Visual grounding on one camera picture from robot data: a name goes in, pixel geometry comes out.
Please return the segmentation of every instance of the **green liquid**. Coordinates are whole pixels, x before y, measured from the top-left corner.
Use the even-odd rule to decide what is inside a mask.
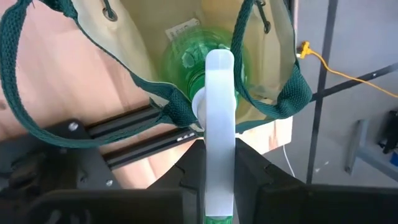
[[[206,217],[205,224],[232,224],[232,216],[230,216],[230,217]]]
[[[191,27],[182,32],[167,47],[160,79],[173,83],[192,100],[205,86],[206,55],[214,49],[230,49],[232,33],[217,29]],[[242,79],[247,80],[248,66],[243,66]]]

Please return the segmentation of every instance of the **plywood surface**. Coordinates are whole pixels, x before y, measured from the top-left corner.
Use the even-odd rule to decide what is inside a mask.
[[[1,0],[0,15],[16,0]],[[74,22],[40,1],[30,5],[17,56],[17,84],[26,110],[42,127],[70,118],[84,124],[140,108],[149,97],[128,72],[94,46]],[[292,119],[245,132],[261,154],[290,142]],[[101,148],[108,152],[175,128],[163,124]],[[0,140],[25,133],[0,93]],[[192,142],[137,161],[114,173],[125,188],[144,188],[163,175]]]

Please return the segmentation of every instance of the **drawstring cord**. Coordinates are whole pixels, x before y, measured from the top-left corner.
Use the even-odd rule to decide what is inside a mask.
[[[110,21],[116,21],[118,19],[116,13],[112,10],[111,5],[108,0],[103,0],[105,8],[103,9],[103,13],[107,19]]]
[[[389,96],[392,96],[394,98],[398,98],[398,94],[391,93],[390,91],[387,91],[387,90],[385,90],[385,89],[383,89],[383,88],[381,88],[381,87],[379,87],[379,86],[377,86],[377,85],[375,85],[373,83],[370,83],[368,81],[365,81],[365,80],[362,80],[362,79],[359,79],[359,78],[351,77],[351,76],[349,76],[347,74],[344,74],[342,72],[337,72],[336,70],[333,70],[333,69],[329,68],[328,64],[325,62],[323,57],[310,48],[310,42],[308,42],[308,41],[303,42],[303,44],[302,44],[300,49],[301,49],[301,52],[298,54],[300,59],[304,59],[305,56],[312,54],[312,55],[316,56],[321,61],[321,63],[325,67],[325,69],[328,70],[330,73],[334,73],[336,75],[341,75],[342,77],[348,78],[350,80],[355,80],[357,82],[365,83],[365,84],[367,84],[367,85],[369,85],[369,86],[371,86],[371,87],[373,87],[373,88],[375,88],[377,90],[382,91],[383,93],[385,93],[385,94],[387,94]]]
[[[264,13],[263,7],[265,5],[266,5],[265,1],[256,0],[256,6],[259,9],[262,23],[264,23],[264,32],[268,34],[269,31],[271,30],[271,23],[267,20],[266,14]]]

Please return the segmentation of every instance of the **canvas tote bag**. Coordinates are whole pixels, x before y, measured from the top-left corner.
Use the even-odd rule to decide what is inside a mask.
[[[0,74],[4,95],[21,124],[37,138],[62,147],[97,147],[128,138],[160,123],[200,127],[191,102],[165,82],[160,61],[172,37],[190,27],[219,27],[230,32],[239,103],[236,131],[283,119],[300,111],[312,93],[295,57],[294,30],[283,0],[42,0],[73,19],[83,34],[131,74],[132,82],[161,109],[152,124],[122,129],[98,139],[73,140],[43,130],[21,103],[16,78],[18,41],[32,0],[18,0],[0,23]],[[250,67],[243,80],[243,66]],[[94,85],[95,80],[87,85]]]

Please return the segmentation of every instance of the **green mesh strap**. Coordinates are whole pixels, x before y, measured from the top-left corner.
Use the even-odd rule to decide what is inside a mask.
[[[62,12],[66,17],[75,17],[77,12],[71,0],[40,0],[54,11]]]
[[[18,1],[4,13],[0,22],[0,71],[2,89],[15,117],[31,134],[43,141],[61,147],[89,148],[128,138],[156,124],[172,122],[169,116],[161,113],[158,119],[151,124],[141,126],[134,130],[126,128],[98,139],[87,140],[61,138],[40,128],[29,116],[21,103],[16,79],[17,46],[19,37],[21,36],[22,25],[26,17],[26,9],[31,1],[32,0]]]
[[[277,98],[276,105],[268,105],[253,99],[244,87],[241,77],[243,36],[255,0],[244,0],[236,20],[232,37],[231,51],[235,57],[234,77],[235,89],[241,96],[261,113],[273,119],[283,119],[299,112],[307,105],[312,97],[312,92],[304,77],[300,73],[298,61],[295,62],[291,78],[283,87]]]

